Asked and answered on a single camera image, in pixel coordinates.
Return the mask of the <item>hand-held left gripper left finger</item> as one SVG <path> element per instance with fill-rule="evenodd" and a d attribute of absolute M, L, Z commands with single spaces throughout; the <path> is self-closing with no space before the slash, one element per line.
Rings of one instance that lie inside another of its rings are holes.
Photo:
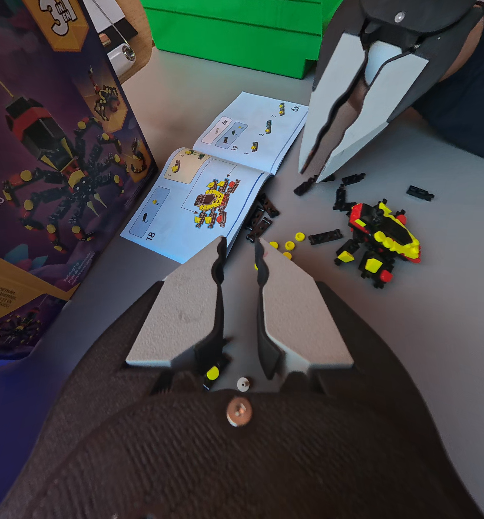
<path fill-rule="evenodd" d="M 208 368 L 224 346 L 226 237 L 168 275 L 126 358 L 129 365 Z"/>

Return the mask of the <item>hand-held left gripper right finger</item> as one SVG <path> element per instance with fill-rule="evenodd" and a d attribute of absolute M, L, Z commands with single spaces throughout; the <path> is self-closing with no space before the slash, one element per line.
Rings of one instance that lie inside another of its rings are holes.
<path fill-rule="evenodd" d="M 354 360 L 315 280 L 270 243 L 254 243 L 258 358 L 265 377 L 351 368 Z"/>

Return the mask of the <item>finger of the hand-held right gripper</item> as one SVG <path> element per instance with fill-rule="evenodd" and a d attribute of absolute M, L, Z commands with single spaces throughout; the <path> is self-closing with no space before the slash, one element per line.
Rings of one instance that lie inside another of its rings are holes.
<path fill-rule="evenodd" d="M 356 111 L 347 98 L 365 61 L 360 37 L 343 33 L 310 96 L 299 154 L 300 174 L 309 167 L 322 141 L 326 151 L 332 152 L 355 119 Z"/>
<path fill-rule="evenodd" d="M 317 182 L 322 182 L 388 126 L 388 118 L 426 67 L 428 60 L 405 54 L 385 62 L 376 75 L 357 118 L 341 134 Z"/>

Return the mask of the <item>person's right forearm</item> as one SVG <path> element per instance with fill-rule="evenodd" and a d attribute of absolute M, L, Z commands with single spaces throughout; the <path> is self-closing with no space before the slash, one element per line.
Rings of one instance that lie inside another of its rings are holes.
<path fill-rule="evenodd" d="M 482 33 L 484 29 L 484 15 L 482 15 L 481 19 L 474 26 L 474 28 L 469 32 L 469 35 L 464 42 L 463 47 L 460 50 L 460 53 L 450 66 L 450 68 L 446 71 L 446 73 L 440 78 L 439 82 L 446 80 L 453 74 L 455 74 L 458 70 L 460 70 L 466 62 L 470 59 L 475 49 L 477 48 L 479 41 L 481 39 Z"/>

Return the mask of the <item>black lego piece yellow studs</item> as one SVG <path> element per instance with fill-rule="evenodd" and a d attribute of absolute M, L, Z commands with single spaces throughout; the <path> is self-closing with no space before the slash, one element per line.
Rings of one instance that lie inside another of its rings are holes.
<path fill-rule="evenodd" d="M 207 369 L 204 374 L 203 379 L 203 388 L 206 391 L 211 390 L 216 381 L 224 372 L 225 368 L 229 365 L 231 359 L 225 355 L 220 354 L 215 357 L 209 364 L 207 364 Z"/>

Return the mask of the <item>scattered yellow round lego studs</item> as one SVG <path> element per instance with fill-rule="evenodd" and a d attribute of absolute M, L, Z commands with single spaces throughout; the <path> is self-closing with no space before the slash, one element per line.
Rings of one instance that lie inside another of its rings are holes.
<path fill-rule="evenodd" d="M 306 235 L 297 232 L 286 240 L 277 240 L 266 236 L 255 239 L 256 260 L 254 262 L 255 271 L 264 271 L 266 266 L 270 273 L 277 271 L 280 274 L 291 270 L 293 265 L 294 250 L 299 245 L 305 243 Z"/>

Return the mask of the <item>long black lego plate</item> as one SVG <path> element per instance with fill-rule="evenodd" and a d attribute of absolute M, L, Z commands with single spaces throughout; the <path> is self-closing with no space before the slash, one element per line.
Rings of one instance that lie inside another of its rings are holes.
<path fill-rule="evenodd" d="M 311 245 L 318 245 L 342 239 L 344 236 L 340 229 L 334 229 L 308 236 Z"/>

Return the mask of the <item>lego instruction booklet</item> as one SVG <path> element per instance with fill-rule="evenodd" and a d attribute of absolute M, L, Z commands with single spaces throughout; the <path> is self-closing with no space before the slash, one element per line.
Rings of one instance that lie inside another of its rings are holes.
<path fill-rule="evenodd" d="M 192 147 L 173 152 L 121 237 L 181 264 L 220 236 L 229 251 L 308 111 L 239 94 Z"/>

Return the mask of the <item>cluster of black lego plates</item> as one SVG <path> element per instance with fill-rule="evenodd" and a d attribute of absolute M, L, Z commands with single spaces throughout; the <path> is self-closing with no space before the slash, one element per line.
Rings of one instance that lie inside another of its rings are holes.
<path fill-rule="evenodd" d="M 267 195 L 262 192 L 257 197 L 257 206 L 246 218 L 244 229 L 248 230 L 246 240 L 254 243 L 271 226 L 272 219 L 279 216 L 280 212 Z"/>

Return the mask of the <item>red black yellow lego model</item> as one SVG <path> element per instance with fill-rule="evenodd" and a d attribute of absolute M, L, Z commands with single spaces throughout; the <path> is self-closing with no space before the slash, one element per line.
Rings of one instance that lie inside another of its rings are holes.
<path fill-rule="evenodd" d="M 396 258 L 420 263 L 420 242 L 406 227 L 404 210 L 392 213 L 383 199 L 376 205 L 355 204 L 348 211 L 352 238 L 336 251 L 336 265 L 355 260 L 361 245 L 366 247 L 359 264 L 362 278 L 370 278 L 374 287 L 383 289 L 393 279 Z"/>

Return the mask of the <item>purple yellow lego set box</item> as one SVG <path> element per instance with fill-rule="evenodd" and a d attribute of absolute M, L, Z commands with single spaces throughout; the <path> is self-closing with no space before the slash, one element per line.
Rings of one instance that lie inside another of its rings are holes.
<path fill-rule="evenodd" d="M 33 351 L 155 172 L 83 1 L 0 1 L 0 359 Z"/>

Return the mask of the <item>person's dark blue clothing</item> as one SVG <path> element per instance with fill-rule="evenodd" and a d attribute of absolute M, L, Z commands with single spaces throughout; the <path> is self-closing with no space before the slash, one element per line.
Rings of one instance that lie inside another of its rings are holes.
<path fill-rule="evenodd" d="M 484 26 L 466 63 L 413 108 L 448 142 L 484 158 Z"/>

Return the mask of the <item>green plastic bin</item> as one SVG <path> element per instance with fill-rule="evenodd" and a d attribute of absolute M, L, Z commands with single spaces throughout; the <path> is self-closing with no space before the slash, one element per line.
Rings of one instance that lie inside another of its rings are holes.
<path fill-rule="evenodd" d="M 142 1 L 159 50 L 302 79 L 341 1 Z"/>

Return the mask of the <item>wooden instruction board stand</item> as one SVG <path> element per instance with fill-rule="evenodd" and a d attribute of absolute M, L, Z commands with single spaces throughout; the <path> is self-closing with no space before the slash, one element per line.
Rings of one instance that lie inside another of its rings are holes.
<path fill-rule="evenodd" d="M 116 1 L 122 9 L 127 21 L 135 28 L 137 35 L 130 40 L 136 56 L 134 66 L 121 76 L 117 76 L 121 83 L 127 81 L 136 72 L 140 71 L 151 58 L 154 41 L 148 17 L 141 1 Z"/>

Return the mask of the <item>printed instruction sheet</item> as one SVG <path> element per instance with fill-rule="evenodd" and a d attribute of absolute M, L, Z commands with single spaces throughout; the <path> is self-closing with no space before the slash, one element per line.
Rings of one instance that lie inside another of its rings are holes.
<path fill-rule="evenodd" d="M 83 1 L 98 33 L 124 18 L 116 1 Z"/>

